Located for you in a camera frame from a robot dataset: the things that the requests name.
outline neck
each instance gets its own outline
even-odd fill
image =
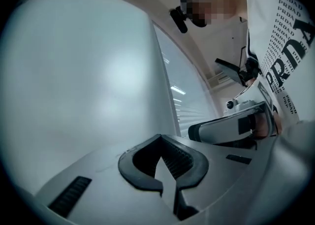
[[[247,20],[247,0],[234,0],[235,2],[235,16]]]

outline black cable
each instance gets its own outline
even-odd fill
[[[243,49],[246,48],[246,46],[243,46],[241,48],[241,56],[240,56],[240,64],[238,65],[238,67],[241,67],[241,63],[242,63],[242,54],[243,54]]]

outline white t-shirt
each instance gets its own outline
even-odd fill
[[[315,119],[315,27],[297,0],[247,0],[249,44],[287,124]]]

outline fluorescent light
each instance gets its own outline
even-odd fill
[[[182,95],[186,94],[186,92],[184,92],[183,90],[181,90],[181,89],[179,89],[179,88],[177,88],[175,86],[172,86],[171,89],[176,91],[176,92],[178,92],[178,93],[180,93],[180,94],[182,94]]]
[[[163,60],[164,60],[164,62],[165,62],[166,64],[169,64],[169,60],[168,60],[167,58],[164,58],[164,57],[163,57]]]

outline headset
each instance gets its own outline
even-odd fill
[[[195,19],[192,18],[190,15],[186,14],[185,11],[180,6],[176,7],[175,9],[171,9],[169,12],[170,16],[174,20],[175,24],[177,25],[181,33],[186,33],[188,31],[187,26],[185,24],[186,18],[189,18],[195,26],[205,27],[207,25],[205,20]]]

